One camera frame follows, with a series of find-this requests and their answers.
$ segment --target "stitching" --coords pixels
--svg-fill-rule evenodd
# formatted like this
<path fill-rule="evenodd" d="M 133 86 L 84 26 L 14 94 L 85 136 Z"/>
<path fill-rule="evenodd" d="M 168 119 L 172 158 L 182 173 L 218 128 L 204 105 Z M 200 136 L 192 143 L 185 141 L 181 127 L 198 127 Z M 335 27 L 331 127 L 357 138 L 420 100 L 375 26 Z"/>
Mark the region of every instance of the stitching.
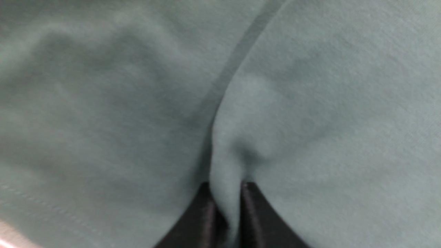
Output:
<path fill-rule="evenodd" d="M 103 235 L 102 235 L 102 233 L 101 233 L 100 231 L 98 231 L 98 230 L 95 229 L 95 228 L 92 228 L 92 227 L 91 227 L 90 225 L 88 225 L 85 221 L 83 221 L 82 219 L 76 217 L 75 215 L 73 215 L 72 213 L 70 213 L 69 211 L 67 211 L 67 210 L 65 210 L 65 209 L 63 209 L 63 208 L 61 208 L 61 207 L 58 207 L 58 206 L 52 205 L 52 204 L 47 203 L 47 202 L 45 202 L 45 201 L 43 201 L 43 200 L 41 200 L 41 199 L 37 199 L 37 198 L 35 198 L 35 197 L 29 196 L 29 195 L 27 195 L 27 194 L 25 194 L 25 193 L 23 193 L 23 192 L 21 192 L 21 191 L 15 189 L 15 188 L 11 187 L 11 186 L 9 186 L 9 185 L 6 185 L 6 184 L 2 184 L 2 183 L 0 183 L 0 189 L 3 189 L 3 190 L 6 190 L 6 191 L 9 191 L 9 192 L 11 192 L 11 193 L 13 193 L 13 194 L 15 194 L 15 195 L 18 195 L 18 196 L 24 198 L 24 199 L 27 199 L 27 200 L 29 200 L 29 201 L 31 201 L 31 202 L 34 202 L 34 203 L 37 203 L 37 204 L 39 204 L 39 205 L 41 205 L 41 206 L 44 206 L 44 207 L 46 207 L 47 209 L 49 209 L 49 210 L 50 210 L 51 212 L 53 212 L 53 213 L 60 214 L 60 215 L 64 215 L 65 217 L 67 217 L 68 219 L 70 219 L 71 221 L 73 221 L 74 223 L 77 223 L 77 224 L 79 224 L 80 226 L 86 228 L 87 230 L 89 230 L 89 231 L 91 231 L 92 233 L 96 234 L 97 236 L 100 237 L 100 239 L 103 240 Z"/>
<path fill-rule="evenodd" d="M 5 202 L 4 200 L 0 201 L 0 207 L 7 207 L 7 208 L 9 208 L 11 210 L 15 210 L 18 213 L 24 214 L 25 216 L 28 216 L 28 217 L 31 217 L 31 218 L 34 218 L 34 219 L 37 219 L 37 220 L 41 220 L 43 222 L 55 224 L 55 225 L 59 226 L 61 229 L 66 230 L 68 232 L 71 232 L 71 233 L 75 234 L 77 237 L 79 237 L 79 238 L 81 238 L 81 239 L 83 239 L 85 241 L 88 241 L 94 247 L 97 247 L 97 248 L 99 247 L 97 245 L 97 243 L 95 243 L 91 237 L 85 235 L 84 233 L 78 231 L 77 229 L 69 228 L 68 226 L 66 226 L 64 224 L 61 224 L 61 223 L 56 222 L 56 221 L 53 221 L 53 220 L 51 220 L 51 219 L 49 219 L 47 217 L 41 217 L 41 216 L 38 216 L 37 214 L 32 213 L 30 211 L 26 211 L 26 210 L 20 209 L 17 206 L 12 205 L 11 203 Z"/>

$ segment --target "seam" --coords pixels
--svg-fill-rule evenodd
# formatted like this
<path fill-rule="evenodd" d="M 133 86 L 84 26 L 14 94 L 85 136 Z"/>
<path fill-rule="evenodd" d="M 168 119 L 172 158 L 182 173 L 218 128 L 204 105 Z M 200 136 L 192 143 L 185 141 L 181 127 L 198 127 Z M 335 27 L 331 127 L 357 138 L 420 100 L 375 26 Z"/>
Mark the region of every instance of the seam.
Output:
<path fill-rule="evenodd" d="M 40 206 L 43 206 L 43 207 L 45 207 L 46 209 L 48 209 L 52 213 L 62 215 L 64 217 L 66 217 L 68 220 L 70 220 L 71 222 L 76 223 L 76 224 L 80 225 L 81 227 L 87 229 L 88 231 L 94 233 L 95 235 L 100 237 L 100 239 L 103 239 L 101 232 L 99 232 L 95 228 L 92 228 L 85 221 L 83 221 L 82 219 L 76 217 L 75 215 L 73 215 L 72 213 L 70 213 L 69 211 L 67 211 L 67 210 L 65 210 L 65 209 L 63 209 L 61 207 L 58 207 L 58 206 L 55 206 L 53 204 L 47 203 L 47 202 L 45 202 L 45 201 L 43 201 L 41 199 L 37 199 L 35 197 L 32 197 L 32 196 L 30 196 L 28 194 L 25 194 L 25 193 L 15 189 L 15 188 L 13 188 L 13 187 L 11 187 L 9 185 L 6 185 L 6 184 L 0 183 L 0 189 L 3 189 L 3 190 L 8 191 L 8 192 L 11 192 L 14 195 L 20 196 L 20 197 L 22 197 L 22 198 L 24 198 L 24 199 L 26 199 L 28 201 L 31 201 L 33 203 L 36 203 L 36 204 L 40 205 Z M 8 206 L 8 205 L 12 206 L 10 203 L 0 202 L 0 206 Z M 31 213 L 28 216 L 32 217 L 32 216 L 36 216 L 36 215 Z M 112 243 L 110 243 L 109 245 L 111 247 L 115 247 L 115 245 L 112 244 Z"/>

